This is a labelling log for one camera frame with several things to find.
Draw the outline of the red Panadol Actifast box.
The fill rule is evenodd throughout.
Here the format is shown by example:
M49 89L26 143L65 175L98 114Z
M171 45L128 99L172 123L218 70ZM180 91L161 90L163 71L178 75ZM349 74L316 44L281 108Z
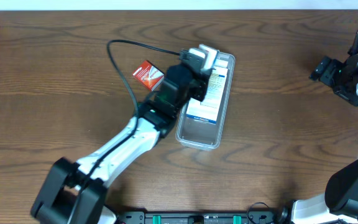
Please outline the red Panadol Actifast box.
M165 74L148 60L143 61L132 76L150 91L154 91L165 78Z

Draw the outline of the blue fever patch box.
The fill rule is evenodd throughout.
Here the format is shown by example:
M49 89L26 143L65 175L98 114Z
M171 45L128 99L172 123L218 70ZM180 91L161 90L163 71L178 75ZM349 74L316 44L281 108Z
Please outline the blue fever patch box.
M227 68L214 67L204 100L198 101L191 98L188 102L186 109L187 118L211 124L217 123L227 72Z

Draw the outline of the white Panadol box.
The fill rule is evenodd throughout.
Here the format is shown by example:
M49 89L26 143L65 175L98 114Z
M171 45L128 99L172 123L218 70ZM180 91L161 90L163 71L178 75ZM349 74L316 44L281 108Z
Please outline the white Panadol box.
M204 52L206 52L206 56L204 58L204 64L201 68L201 71L203 73L206 73L208 70L213 68L216 58L218 56L219 50L216 50L216 49L209 47L207 45L204 45L204 44L200 44L198 48L200 50L203 50Z

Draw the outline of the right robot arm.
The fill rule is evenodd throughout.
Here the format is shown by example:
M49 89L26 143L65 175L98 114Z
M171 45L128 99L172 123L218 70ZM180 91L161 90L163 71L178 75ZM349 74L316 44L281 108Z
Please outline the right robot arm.
M358 30L344 62L324 57L310 75L358 106ZM277 213L275 223L358 223L358 155L329 179L323 194L295 200Z

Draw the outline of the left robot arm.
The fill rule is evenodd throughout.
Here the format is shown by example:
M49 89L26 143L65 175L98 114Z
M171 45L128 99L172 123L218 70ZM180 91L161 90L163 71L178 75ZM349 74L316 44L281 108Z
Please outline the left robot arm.
M166 137L191 98L204 98L212 71L184 63L171 66L155 97L136 107L117 136L76 162L63 157L52 165L30 214L39 223L115 223L116 214L105 204L110 185Z

